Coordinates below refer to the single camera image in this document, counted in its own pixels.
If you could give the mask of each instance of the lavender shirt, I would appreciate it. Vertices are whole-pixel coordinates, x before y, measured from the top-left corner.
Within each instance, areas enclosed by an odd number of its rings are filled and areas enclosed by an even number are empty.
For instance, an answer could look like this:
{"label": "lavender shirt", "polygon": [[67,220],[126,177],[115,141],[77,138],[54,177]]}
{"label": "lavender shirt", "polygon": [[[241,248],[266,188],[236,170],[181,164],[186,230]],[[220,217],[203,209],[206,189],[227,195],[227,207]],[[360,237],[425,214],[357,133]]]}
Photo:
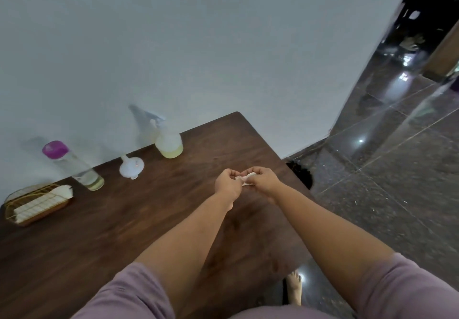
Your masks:
{"label": "lavender shirt", "polygon": [[[376,264],[363,278],[357,312],[365,319],[459,318],[459,292],[400,254]],[[173,319],[174,311],[158,279],[134,263],[119,272],[73,319]],[[232,319],[332,319],[295,305],[257,307]]]}

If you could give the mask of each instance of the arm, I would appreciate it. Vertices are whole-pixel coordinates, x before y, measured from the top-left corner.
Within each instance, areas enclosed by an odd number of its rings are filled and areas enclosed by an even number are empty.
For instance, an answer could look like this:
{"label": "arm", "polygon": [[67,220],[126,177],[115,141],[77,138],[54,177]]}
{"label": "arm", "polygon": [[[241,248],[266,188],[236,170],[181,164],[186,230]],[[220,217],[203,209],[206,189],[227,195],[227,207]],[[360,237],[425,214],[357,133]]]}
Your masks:
{"label": "arm", "polygon": [[363,275],[394,251],[363,229],[329,212],[300,192],[281,183],[268,168],[253,167],[241,173],[246,186],[266,195],[282,210],[325,276],[343,298],[357,307],[357,289]]}
{"label": "arm", "polygon": [[156,275],[178,316],[201,271],[227,211],[242,189],[235,171],[224,170],[215,194],[192,214],[161,236],[135,260]]}

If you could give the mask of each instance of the spray bottle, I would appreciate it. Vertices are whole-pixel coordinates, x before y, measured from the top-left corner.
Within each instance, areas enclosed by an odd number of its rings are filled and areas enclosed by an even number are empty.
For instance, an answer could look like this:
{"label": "spray bottle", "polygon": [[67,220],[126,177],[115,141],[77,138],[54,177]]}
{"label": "spray bottle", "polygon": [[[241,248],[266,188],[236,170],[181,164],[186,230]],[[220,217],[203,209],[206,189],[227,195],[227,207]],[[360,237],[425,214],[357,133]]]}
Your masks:
{"label": "spray bottle", "polygon": [[166,158],[175,158],[183,151],[182,138],[179,133],[168,129],[165,125],[165,119],[155,114],[149,114],[151,117],[150,124],[157,128],[158,136],[155,139],[155,146]]}

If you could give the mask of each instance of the hand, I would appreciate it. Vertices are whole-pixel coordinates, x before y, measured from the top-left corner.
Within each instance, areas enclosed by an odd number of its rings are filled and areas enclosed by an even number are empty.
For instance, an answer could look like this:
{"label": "hand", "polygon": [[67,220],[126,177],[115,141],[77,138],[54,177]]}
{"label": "hand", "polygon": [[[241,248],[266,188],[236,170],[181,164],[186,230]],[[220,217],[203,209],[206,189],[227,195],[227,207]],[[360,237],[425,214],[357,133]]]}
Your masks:
{"label": "hand", "polygon": [[278,177],[274,172],[269,168],[263,168],[262,166],[253,166],[242,173],[241,176],[246,176],[250,173],[256,173],[258,175],[252,175],[246,179],[246,183],[251,183],[253,186],[244,186],[249,189],[254,189],[261,194],[264,194],[270,203],[275,204],[275,194],[279,188],[282,187],[282,183],[279,181]]}
{"label": "hand", "polygon": [[231,207],[228,210],[233,207],[232,203],[238,199],[242,191],[242,180],[234,179],[239,174],[238,171],[225,169],[215,180],[215,194],[223,194],[231,201]]}

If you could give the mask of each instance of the purple bottle cap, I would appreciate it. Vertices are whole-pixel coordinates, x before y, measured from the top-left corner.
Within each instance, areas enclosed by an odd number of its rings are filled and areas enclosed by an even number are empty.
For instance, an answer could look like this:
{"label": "purple bottle cap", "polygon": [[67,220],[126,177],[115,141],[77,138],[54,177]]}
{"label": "purple bottle cap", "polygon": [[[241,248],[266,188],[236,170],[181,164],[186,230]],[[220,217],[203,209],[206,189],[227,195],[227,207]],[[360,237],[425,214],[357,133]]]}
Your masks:
{"label": "purple bottle cap", "polygon": [[63,157],[65,154],[69,153],[69,151],[70,149],[67,147],[67,145],[59,140],[54,140],[50,143],[47,143],[41,149],[41,152],[43,152],[46,157],[52,160]]}

